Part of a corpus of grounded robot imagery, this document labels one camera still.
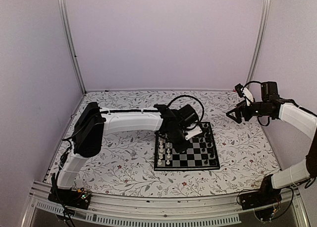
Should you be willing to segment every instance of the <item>ventilation grille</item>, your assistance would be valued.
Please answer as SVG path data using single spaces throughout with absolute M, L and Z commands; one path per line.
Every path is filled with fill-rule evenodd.
M 63 208 L 54 203 L 45 201 L 37 201 L 36 207 L 54 214 L 63 213 Z M 110 227 L 220 227 L 241 223 L 239 215 L 230 215 L 218 218 L 209 218 L 201 220 L 188 220 L 188 221 L 152 221 L 152 220 L 135 220 L 113 218 L 104 215 L 87 213 L 86 216 L 77 217 L 74 219 L 87 221 L 95 224 L 110 226 Z

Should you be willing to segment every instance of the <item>floral tablecloth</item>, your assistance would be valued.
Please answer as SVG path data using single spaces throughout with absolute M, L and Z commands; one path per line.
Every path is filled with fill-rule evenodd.
M 129 131 L 103 138 L 101 152 L 82 167 L 74 187 L 83 186 L 96 193 L 141 197 L 210 196 L 258 188 L 265 175 L 279 170 L 272 148 L 256 119 L 236 124 L 226 117 L 225 112 L 240 101 L 235 92 L 91 92 L 85 95 L 67 137 L 89 102 L 97 101 L 107 108 L 146 108 L 156 103 L 167 104 L 182 94 L 195 96 L 204 104 L 203 121 L 211 122 L 220 170 L 154 171 L 154 132 Z M 187 98 L 177 100 L 172 108 L 185 103 L 200 114 L 199 104 Z M 57 172 L 59 157 L 67 146 L 67 142 L 62 143 L 45 182 L 51 182 L 50 175 Z

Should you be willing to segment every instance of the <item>white wall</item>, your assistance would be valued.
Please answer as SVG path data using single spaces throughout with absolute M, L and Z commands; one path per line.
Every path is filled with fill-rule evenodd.
M 281 97 L 317 113 L 317 0 L 271 1 L 254 80 L 276 81 Z M 260 89 L 255 84 L 252 90 Z M 309 139 L 290 125 L 274 121 L 265 131 L 283 168 L 308 153 Z M 317 226 L 317 183 L 301 188 L 301 194 L 311 225 Z
M 245 81 L 263 0 L 66 0 L 85 85 L 226 89 Z
M 0 12 L 0 226 L 17 227 L 81 94 L 57 0 L 0 0 Z

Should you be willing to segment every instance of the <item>chessboard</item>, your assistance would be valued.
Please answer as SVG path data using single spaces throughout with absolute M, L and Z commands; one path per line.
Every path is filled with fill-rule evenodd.
M 202 133 L 191 138 L 190 147 L 176 153 L 166 135 L 156 134 L 154 171 L 218 170 L 220 163 L 210 122 L 200 124 Z

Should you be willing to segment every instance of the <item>floral pattern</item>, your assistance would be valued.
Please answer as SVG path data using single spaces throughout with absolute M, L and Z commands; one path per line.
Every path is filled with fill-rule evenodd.
M 74 187 L 85 187 L 96 193 L 140 197 L 191 197 L 256 189 L 262 178 L 279 170 L 272 148 L 261 127 L 250 122 L 235 123 L 226 117 L 240 98 L 235 92 L 203 91 L 131 91 L 92 92 L 85 95 L 67 137 L 87 103 L 96 101 L 101 107 L 116 109 L 146 108 L 156 103 L 167 104 L 176 96 L 189 94 L 205 106 L 203 121 L 210 121 L 218 151 L 220 170 L 154 171 L 155 134 L 152 131 L 128 131 L 103 138 L 101 152 L 90 158 L 78 173 Z M 190 99 L 173 103 L 179 108 L 189 103 L 201 112 L 199 104 Z M 60 155 L 68 144 L 62 143 L 45 182 L 57 172 Z

